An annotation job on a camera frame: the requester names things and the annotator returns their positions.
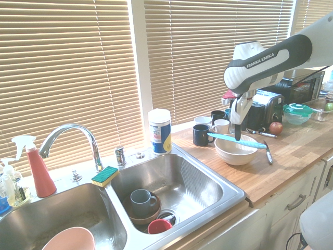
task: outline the drawer handle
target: drawer handle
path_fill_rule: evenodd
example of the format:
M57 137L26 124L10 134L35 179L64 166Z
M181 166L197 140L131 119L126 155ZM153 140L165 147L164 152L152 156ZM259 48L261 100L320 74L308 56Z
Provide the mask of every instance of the drawer handle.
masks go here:
M305 201L306 195L300 194L299 197L301 198L301 200L299 202L297 202L294 205L290 205L290 204L287 205L287 208L288 208L289 211L291 211L291 210L297 208L299 205L301 205L303 203L303 201Z

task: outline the red cup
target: red cup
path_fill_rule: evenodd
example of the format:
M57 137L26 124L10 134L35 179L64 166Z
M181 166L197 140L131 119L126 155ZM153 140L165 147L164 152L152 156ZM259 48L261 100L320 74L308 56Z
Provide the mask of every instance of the red cup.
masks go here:
M153 220L148 226L149 234L163 233L172 228L170 222L164 219Z

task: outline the red apple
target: red apple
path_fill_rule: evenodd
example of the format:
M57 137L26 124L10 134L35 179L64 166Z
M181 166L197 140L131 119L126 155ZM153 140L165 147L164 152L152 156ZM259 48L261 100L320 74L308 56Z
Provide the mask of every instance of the red apple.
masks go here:
M274 135L278 135L282 132L283 125L280 122L274 121L270 125L270 133Z

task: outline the double sink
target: double sink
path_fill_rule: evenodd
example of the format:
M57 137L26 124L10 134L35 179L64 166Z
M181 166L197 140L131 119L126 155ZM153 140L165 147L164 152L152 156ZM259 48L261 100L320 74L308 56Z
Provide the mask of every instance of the double sink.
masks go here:
M82 180L56 181L57 193L34 199L0 219L0 249L41 250L57 233L70 227L88 228L96 250L165 249L243 199L244 192L203 163L172 145L170 154L128 156L126 167L105 188L91 184L91 167ZM162 211L175 225L160 234L142 233L132 224L122 201L136 189L158 195Z

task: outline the kitchen counter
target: kitchen counter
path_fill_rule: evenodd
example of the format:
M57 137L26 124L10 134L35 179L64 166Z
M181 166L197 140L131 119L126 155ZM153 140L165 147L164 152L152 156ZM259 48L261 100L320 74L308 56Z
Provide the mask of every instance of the kitchen counter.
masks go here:
M282 124L284 129L277 139L242 132L258 142L266 140L273 156L273 165L268 164L266 151L262 149L246 165L228 165L216 153L214 143L205 147L193 144L192 128L172 134L172 142L243 189L250 206L257 207L333 152L332 115L325 122L310 119L302 125L293 125L284 120Z

